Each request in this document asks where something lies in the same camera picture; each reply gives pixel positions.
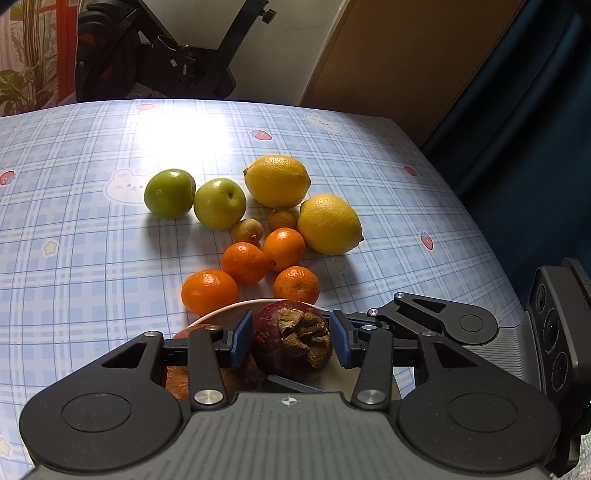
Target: crosshair marking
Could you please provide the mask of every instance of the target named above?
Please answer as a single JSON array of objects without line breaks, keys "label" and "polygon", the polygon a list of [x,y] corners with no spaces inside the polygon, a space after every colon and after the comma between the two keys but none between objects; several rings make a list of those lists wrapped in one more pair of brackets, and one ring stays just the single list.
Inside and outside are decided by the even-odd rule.
[{"label": "crosshair marking", "polygon": [[296,400],[294,397],[286,397],[283,400],[280,400],[280,402],[284,405],[287,405],[288,407],[291,407],[292,405],[298,403],[298,400]]}]

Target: blue gripper pad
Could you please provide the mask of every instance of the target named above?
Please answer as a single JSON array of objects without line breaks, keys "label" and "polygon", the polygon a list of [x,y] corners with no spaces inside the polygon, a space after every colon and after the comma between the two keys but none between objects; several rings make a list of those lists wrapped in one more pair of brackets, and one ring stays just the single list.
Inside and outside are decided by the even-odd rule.
[{"label": "blue gripper pad", "polygon": [[347,330],[340,324],[339,319],[333,313],[329,317],[329,331],[330,340],[332,341],[333,348],[337,358],[339,359],[340,366],[344,368],[352,368],[352,355],[351,348],[349,347],[349,336]]},{"label": "blue gripper pad", "polygon": [[252,312],[244,316],[238,327],[234,330],[234,337],[232,338],[232,349],[230,350],[230,361],[232,368],[238,368],[242,365],[244,356],[248,352],[251,345],[252,336],[254,335],[254,317]]}]

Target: wooden cabinet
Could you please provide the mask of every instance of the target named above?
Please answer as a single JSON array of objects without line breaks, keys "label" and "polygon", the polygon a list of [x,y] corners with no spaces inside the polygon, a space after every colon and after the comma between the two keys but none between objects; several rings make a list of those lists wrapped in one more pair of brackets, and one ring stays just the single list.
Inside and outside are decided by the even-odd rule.
[{"label": "wooden cabinet", "polygon": [[302,106],[386,116],[421,145],[524,0],[350,0]]}]

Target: table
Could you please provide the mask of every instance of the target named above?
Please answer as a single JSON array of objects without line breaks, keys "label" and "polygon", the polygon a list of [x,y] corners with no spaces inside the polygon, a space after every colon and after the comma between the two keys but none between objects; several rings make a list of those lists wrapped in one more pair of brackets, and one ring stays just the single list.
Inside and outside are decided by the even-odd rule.
[{"label": "table", "polygon": [[[197,185],[269,153],[294,156],[309,195],[331,192],[358,212],[365,240],[340,257],[307,251],[317,304],[365,312],[409,291],[480,305],[500,325],[523,310],[472,218],[392,121],[287,106],[194,100],[70,105],[0,118],[0,478],[30,460],[18,434],[24,403],[45,386],[146,330],[194,321],[183,279],[219,268],[229,231],[190,212],[158,220],[143,188],[165,168]],[[246,217],[268,231],[269,209]],[[241,299],[270,297],[267,281]],[[402,395],[411,372],[396,376]]]}]

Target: star print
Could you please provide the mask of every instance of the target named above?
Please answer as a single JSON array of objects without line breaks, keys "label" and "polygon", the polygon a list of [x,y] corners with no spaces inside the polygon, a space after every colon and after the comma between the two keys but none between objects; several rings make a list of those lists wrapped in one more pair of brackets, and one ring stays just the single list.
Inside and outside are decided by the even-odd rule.
[{"label": "star print", "polygon": [[343,258],[332,259],[332,267],[339,273],[347,270],[347,262]]},{"label": "star print", "polygon": [[52,257],[57,253],[58,243],[55,240],[49,240],[45,245],[43,245],[43,254],[46,257]]},{"label": "star print", "polygon": [[9,454],[10,444],[4,439],[4,437],[0,437],[0,455],[8,457]]}]

